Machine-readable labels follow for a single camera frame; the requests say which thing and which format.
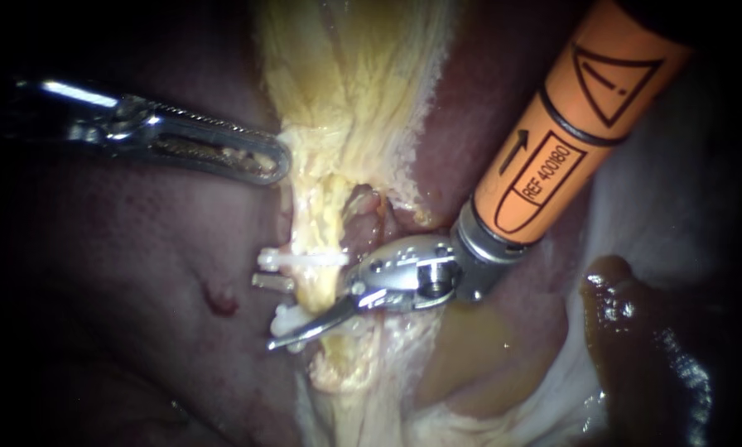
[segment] warning triangle symbol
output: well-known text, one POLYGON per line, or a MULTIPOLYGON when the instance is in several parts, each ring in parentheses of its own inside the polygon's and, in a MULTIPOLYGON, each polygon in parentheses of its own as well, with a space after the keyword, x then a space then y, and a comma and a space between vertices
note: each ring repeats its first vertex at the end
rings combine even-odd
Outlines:
POLYGON ((586 99, 606 127, 614 126, 663 63, 614 59, 580 46, 573 46, 572 61, 586 99))

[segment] arrow symbol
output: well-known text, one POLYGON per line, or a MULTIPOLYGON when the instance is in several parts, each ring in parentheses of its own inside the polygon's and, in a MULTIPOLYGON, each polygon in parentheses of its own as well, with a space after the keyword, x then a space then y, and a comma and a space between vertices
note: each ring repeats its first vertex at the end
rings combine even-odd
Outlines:
POLYGON ((506 160, 501 163, 501 167, 498 169, 498 175, 504 174, 504 171, 506 171, 506 166, 508 166, 509 162, 512 161, 514 154, 518 152, 518 149, 520 149, 520 147, 522 147, 525 151, 527 144, 528 131, 525 129, 518 129, 518 140, 514 143, 514 147, 512 148, 512 150, 509 151, 509 154, 506 156, 506 160))

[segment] polymer ligation clip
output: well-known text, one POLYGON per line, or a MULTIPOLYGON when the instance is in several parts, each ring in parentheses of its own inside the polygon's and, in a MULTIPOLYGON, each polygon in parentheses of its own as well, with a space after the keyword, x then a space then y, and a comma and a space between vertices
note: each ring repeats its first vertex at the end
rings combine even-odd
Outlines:
MULTIPOLYGON (((273 259, 270 256, 277 254, 262 252, 258 257, 259 264, 267 270, 277 259, 281 264, 289 265, 293 262, 311 263, 307 255, 281 255, 273 259)), ((314 260, 317 263, 330 261, 323 255, 316 257, 319 258, 314 260)), ((346 270, 338 287, 338 299, 331 308, 289 333, 268 340, 267 348, 273 350, 303 344, 356 315, 375 310, 405 313, 434 309, 454 297, 459 274, 449 238, 418 235, 398 239, 371 252, 362 262, 346 270)), ((266 273, 253 276, 253 284, 261 287, 267 284, 279 291, 293 290, 290 278, 274 278, 266 273)))

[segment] clip applier jaw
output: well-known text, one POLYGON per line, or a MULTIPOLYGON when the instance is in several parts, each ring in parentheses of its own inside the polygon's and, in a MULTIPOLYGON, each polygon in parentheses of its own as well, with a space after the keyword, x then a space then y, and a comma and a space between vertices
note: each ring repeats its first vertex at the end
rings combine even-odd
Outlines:
POLYGON ((15 77, 0 137, 207 172, 253 185, 284 178, 291 154, 272 134, 98 85, 15 77))
POLYGON ((418 235, 398 239, 377 248, 346 272, 338 300, 324 314, 269 340, 267 348, 311 341, 371 310, 413 312, 444 305, 454 297, 458 274, 449 238, 418 235))

